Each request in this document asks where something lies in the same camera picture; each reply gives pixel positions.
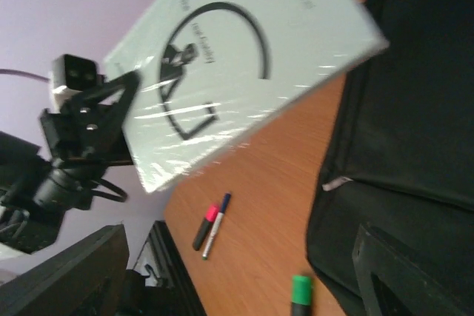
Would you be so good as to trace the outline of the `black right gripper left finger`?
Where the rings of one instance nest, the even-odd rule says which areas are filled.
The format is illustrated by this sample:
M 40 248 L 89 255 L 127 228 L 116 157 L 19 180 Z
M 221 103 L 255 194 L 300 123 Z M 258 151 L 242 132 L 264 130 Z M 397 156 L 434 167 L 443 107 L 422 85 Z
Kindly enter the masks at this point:
M 124 226 L 105 226 L 1 286 L 1 314 L 114 315 L 128 258 Z

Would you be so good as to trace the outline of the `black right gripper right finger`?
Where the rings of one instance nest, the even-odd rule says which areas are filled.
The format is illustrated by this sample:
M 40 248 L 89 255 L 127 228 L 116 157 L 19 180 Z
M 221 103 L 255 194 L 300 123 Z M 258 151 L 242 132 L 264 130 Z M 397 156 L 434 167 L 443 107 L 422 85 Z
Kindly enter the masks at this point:
M 383 230 L 362 224 L 353 265 L 368 315 L 472 315 L 473 282 Z

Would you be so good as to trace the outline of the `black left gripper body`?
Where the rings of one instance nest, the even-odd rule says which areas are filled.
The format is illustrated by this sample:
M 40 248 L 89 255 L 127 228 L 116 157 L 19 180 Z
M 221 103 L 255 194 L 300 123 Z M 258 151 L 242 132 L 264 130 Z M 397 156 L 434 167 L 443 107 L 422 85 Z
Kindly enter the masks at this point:
M 109 152 L 81 153 L 79 144 L 74 141 L 76 134 L 70 116 L 43 110 L 39 120 L 52 159 L 61 167 L 85 165 L 114 167 L 129 166 L 133 163 L 122 131 Z

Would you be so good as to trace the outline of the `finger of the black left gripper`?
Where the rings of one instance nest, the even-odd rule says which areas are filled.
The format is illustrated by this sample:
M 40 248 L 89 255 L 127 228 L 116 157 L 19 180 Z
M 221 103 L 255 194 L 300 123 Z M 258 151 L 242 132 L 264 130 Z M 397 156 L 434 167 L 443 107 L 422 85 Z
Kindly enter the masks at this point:
M 136 71 L 128 72 L 65 101 L 61 114 L 72 118 L 79 152 L 109 152 L 121 135 L 140 81 Z

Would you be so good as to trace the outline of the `black student backpack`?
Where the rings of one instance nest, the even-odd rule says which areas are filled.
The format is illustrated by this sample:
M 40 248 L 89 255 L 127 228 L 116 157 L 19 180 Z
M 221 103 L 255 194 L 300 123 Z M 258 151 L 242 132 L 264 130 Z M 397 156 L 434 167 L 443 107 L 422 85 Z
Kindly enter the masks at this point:
M 353 248 L 368 224 L 473 282 L 473 0 L 366 0 L 388 39 L 346 78 L 307 225 L 307 260 L 368 315 Z M 334 178 L 351 178 L 325 192 Z

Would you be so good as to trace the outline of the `grey notebook with circle logo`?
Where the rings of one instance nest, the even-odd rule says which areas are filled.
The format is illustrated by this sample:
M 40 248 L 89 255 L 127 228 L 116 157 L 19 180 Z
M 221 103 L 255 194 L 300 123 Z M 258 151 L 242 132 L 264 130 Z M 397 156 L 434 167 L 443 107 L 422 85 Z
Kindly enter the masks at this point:
M 104 59 L 146 192 L 176 183 L 387 47 L 358 0 L 155 0 Z

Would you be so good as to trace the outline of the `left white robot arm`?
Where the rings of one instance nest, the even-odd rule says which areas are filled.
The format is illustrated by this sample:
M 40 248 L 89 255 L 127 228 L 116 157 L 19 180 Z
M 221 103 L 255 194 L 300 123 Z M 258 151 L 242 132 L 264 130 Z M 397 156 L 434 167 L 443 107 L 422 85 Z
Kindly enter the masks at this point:
M 124 203 L 127 193 L 104 179 L 131 165 L 122 131 L 140 76 L 128 72 L 67 99 L 39 116 L 51 158 L 39 147 L 1 134 L 1 244 L 33 254 L 56 242 L 70 209 L 89 210 L 95 197 Z

